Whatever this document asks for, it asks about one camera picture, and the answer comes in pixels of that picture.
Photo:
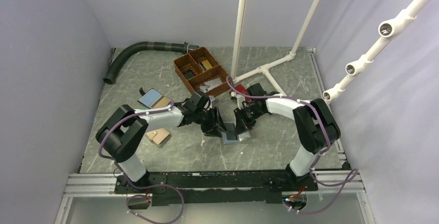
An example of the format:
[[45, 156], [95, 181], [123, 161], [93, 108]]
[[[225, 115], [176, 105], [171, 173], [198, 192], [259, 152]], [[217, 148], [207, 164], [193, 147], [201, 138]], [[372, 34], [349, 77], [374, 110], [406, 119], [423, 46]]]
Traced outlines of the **grey leather card holder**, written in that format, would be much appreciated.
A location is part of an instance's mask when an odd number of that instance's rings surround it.
[[223, 144], [225, 144], [225, 145], [238, 144], [238, 143], [248, 141], [248, 140], [251, 140], [254, 138], [249, 130], [247, 130], [239, 135], [236, 134], [234, 123], [226, 122], [225, 127], [226, 127], [226, 132], [223, 132], [223, 131], [221, 132], [221, 135], [222, 135], [221, 139], [222, 139]]

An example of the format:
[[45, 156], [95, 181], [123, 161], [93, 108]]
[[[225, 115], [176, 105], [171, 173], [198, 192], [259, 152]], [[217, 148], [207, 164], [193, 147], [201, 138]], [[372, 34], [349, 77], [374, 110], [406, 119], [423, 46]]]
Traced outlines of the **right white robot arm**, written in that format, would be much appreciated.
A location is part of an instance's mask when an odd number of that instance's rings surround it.
[[298, 190], [305, 184], [305, 175], [315, 166], [319, 156], [330, 149], [341, 137], [340, 128], [326, 102], [321, 98], [311, 101], [266, 92], [259, 83], [247, 89], [242, 107], [234, 110], [235, 131], [241, 134], [252, 129], [256, 120], [265, 114], [277, 114], [295, 122], [300, 148], [287, 165], [286, 186]]

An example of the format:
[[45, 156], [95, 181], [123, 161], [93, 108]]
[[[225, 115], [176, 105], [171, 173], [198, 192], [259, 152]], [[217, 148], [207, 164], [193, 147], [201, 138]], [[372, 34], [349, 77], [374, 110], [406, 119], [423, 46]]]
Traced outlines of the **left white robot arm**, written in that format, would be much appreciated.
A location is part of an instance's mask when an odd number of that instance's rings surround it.
[[227, 129], [219, 109], [211, 107], [210, 102], [207, 94], [196, 91], [182, 102], [171, 101], [158, 109], [135, 110], [124, 104], [97, 132], [98, 155], [121, 169], [134, 192], [144, 192], [150, 184], [150, 173], [136, 154], [143, 136], [162, 128], [198, 124], [205, 136], [221, 137]]

